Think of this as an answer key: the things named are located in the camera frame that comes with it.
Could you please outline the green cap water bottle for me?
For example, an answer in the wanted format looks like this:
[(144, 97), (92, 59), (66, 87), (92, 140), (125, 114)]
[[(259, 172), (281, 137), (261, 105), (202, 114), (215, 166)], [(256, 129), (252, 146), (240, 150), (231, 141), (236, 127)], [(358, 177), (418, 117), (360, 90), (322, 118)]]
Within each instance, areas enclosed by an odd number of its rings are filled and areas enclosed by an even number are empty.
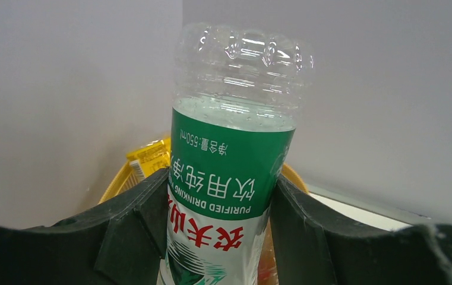
[(256, 284), (272, 191), (314, 73), (305, 42), (192, 23), (176, 45), (160, 284)]

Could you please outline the yellow juice bottle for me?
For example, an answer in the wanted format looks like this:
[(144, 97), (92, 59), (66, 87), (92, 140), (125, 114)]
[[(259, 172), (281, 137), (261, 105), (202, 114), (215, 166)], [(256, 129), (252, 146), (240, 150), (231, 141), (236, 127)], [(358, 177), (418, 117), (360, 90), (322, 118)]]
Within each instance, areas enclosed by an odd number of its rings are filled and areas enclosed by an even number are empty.
[(170, 137), (152, 141), (126, 154), (128, 165), (135, 177), (142, 181), (170, 165)]

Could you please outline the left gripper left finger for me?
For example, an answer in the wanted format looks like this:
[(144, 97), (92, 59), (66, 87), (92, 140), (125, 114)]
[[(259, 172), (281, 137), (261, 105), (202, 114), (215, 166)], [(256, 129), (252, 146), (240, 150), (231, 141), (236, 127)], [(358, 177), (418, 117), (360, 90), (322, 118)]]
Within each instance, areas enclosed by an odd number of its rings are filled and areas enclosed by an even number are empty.
[(169, 171), (53, 226), (0, 226), (0, 284), (156, 284)]

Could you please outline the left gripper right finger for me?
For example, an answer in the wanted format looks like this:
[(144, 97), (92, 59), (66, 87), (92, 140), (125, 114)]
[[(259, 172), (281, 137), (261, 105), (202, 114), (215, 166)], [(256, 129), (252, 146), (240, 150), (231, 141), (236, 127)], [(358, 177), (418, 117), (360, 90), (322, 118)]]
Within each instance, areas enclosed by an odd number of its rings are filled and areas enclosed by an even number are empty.
[(452, 284), (452, 224), (379, 229), (280, 176), (270, 225), (280, 284)]

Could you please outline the orange drink bottle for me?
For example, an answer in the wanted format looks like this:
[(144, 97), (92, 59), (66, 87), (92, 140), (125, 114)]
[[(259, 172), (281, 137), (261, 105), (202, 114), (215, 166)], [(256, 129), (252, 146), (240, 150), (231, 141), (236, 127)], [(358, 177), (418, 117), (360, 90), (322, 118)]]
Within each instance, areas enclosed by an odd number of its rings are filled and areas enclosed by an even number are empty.
[(279, 284), (270, 222), (268, 222), (266, 227), (263, 248), (258, 265), (258, 284)]

